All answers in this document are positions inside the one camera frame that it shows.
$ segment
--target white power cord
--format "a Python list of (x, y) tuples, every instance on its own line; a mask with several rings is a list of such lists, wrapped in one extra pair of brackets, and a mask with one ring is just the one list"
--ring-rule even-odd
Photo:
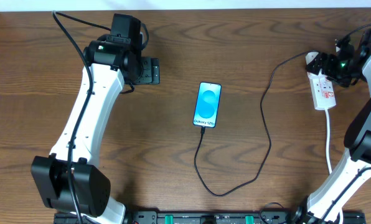
[[(332, 166), (331, 166), (331, 159), (329, 157), (329, 140), (331, 139), (331, 123), (329, 121), (328, 109), (325, 109), (325, 116), (327, 118), (327, 141), (326, 141), (326, 146), (325, 146), (325, 157), (327, 159), (328, 173), (331, 174)], [(339, 224), (343, 224), (343, 211), (342, 211), (342, 209), (339, 211)]]

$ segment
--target smartphone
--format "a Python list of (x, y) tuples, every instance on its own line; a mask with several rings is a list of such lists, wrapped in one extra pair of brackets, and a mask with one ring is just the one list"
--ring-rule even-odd
[(216, 83), (202, 82), (199, 85), (197, 104), (194, 113), (194, 125), (216, 127), (218, 103), (222, 86)]

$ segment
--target camera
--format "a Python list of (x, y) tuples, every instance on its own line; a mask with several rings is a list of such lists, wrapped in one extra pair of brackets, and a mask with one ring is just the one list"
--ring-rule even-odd
[[(144, 43), (141, 27), (145, 30)], [(110, 34), (91, 41), (83, 54), (89, 66), (99, 63), (110, 65), (112, 70), (120, 70), (126, 84), (159, 84), (159, 59), (141, 56), (148, 40), (148, 30), (140, 20), (115, 14)]]

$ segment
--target power strip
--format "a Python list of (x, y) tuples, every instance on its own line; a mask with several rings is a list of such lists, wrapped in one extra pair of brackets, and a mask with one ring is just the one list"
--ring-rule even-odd
[[(311, 52), (306, 55), (306, 63), (310, 63), (316, 57), (317, 52)], [(312, 100), (316, 110), (327, 110), (336, 106), (335, 93), (332, 82), (328, 81), (326, 76), (320, 71), (318, 75), (308, 72)]]

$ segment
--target wooden table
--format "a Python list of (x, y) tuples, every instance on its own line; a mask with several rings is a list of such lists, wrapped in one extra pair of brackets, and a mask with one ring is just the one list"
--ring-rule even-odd
[[(71, 12), (110, 26), (114, 12)], [(199, 154), (209, 187), (223, 193), (252, 179), (268, 148), (259, 102), (271, 71), (371, 22), (371, 9), (126, 11), (146, 23), (143, 55), (161, 62), (161, 84), (137, 86), (116, 101), (101, 145), (100, 170), (111, 195), (130, 207), (162, 211), (250, 211), (268, 202), (296, 208), (327, 178), (325, 115), (314, 110), (305, 61), (281, 67), (264, 111), (273, 148), (259, 179), (224, 198), (200, 183), (193, 158), (200, 129), (192, 125), (201, 81), (222, 84), (217, 127)], [(61, 18), (81, 49), (105, 33)], [(357, 44), (361, 32), (352, 37)], [(0, 222), (51, 223), (32, 179), (34, 156), (47, 156), (75, 101), (82, 62), (50, 12), (0, 14)], [(369, 99), (367, 84), (335, 87), (330, 110), (336, 165), (350, 122)], [(371, 180), (346, 204), (371, 224)]]

